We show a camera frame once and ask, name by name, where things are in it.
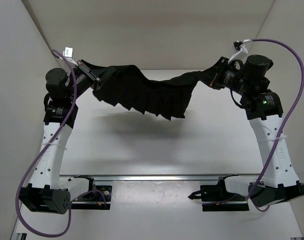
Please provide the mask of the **black pleated skirt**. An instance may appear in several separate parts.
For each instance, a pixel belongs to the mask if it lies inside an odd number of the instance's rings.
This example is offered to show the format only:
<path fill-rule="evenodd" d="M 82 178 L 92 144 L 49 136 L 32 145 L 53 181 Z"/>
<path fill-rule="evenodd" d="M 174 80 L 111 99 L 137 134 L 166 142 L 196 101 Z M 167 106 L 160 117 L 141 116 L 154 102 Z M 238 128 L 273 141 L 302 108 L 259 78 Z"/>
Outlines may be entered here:
<path fill-rule="evenodd" d="M 187 72 L 168 80 L 152 80 L 135 65 L 110 67 L 116 67 L 116 72 L 105 78 L 98 90 L 92 91 L 99 101 L 112 106 L 120 104 L 127 110 L 135 109 L 142 114 L 161 115 L 167 120 L 185 118 L 200 71 Z"/>

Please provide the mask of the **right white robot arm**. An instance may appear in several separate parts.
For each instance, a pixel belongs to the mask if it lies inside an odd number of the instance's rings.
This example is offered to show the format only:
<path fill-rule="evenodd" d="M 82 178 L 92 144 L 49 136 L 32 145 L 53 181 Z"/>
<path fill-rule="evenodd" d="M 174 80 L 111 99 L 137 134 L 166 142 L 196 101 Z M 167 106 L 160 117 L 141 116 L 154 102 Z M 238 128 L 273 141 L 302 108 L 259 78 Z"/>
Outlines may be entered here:
<path fill-rule="evenodd" d="M 250 200 L 261 209 L 304 196 L 304 183 L 294 170 L 283 132 L 282 103 L 265 76 L 272 66 L 273 61 L 263 55 L 250 55 L 245 63 L 221 57 L 202 72 L 206 76 L 202 82 L 210 88 L 228 88 L 231 94 L 240 95 L 237 106 L 246 113 L 263 164 L 255 179 L 232 174 L 219 177 L 215 185 L 201 186 L 198 198 L 204 206 Z"/>

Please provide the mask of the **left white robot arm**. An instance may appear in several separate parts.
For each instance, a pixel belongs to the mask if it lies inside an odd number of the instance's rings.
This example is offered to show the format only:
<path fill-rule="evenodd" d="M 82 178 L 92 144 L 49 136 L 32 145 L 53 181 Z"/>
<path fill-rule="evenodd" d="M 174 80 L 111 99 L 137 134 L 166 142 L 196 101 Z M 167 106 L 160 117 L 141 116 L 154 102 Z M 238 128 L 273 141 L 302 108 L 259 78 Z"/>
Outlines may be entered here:
<path fill-rule="evenodd" d="M 110 208 L 110 185 L 98 186 L 90 175 L 61 178 L 60 171 L 77 118 L 77 98 L 90 88 L 96 93 L 115 71 L 114 67 L 79 60 L 70 67 L 70 73 L 59 67 L 46 73 L 42 146 L 27 171 L 30 179 L 19 187 L 16 196 L 31 212 L 63 215 L 78 202 L 82 209 L 86 209 L 86 202 L 90 209 Z"/>

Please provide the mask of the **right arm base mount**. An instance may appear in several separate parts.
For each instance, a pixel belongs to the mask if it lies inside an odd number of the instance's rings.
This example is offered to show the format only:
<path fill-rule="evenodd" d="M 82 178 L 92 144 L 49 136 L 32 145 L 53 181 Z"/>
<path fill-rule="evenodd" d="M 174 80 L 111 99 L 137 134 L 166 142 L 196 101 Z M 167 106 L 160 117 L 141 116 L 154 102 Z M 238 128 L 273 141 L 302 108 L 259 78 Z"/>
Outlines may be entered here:
<path fill-rule="evenodd" d="M 203 212 L 247 212 L 250 210 L 245 197 L 230 193 L 219 184 L 201 185 L 200 190 L 192 192 L 190 200 L 201 200 Z"/>

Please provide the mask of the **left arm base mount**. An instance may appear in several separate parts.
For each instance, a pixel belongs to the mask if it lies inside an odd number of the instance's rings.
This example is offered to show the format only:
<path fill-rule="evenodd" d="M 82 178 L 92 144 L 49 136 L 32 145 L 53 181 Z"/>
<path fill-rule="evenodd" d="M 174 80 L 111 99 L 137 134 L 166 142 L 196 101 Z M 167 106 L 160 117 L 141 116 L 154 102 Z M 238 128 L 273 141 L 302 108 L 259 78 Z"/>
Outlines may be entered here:
<path fill-rule="evenodd" d="M 92 178 L 86 195 L 78 197 L 71 203 L 72 210 L 102 210 L 111 208 L 113 193 L 112 181 L 99 181 Z"/>

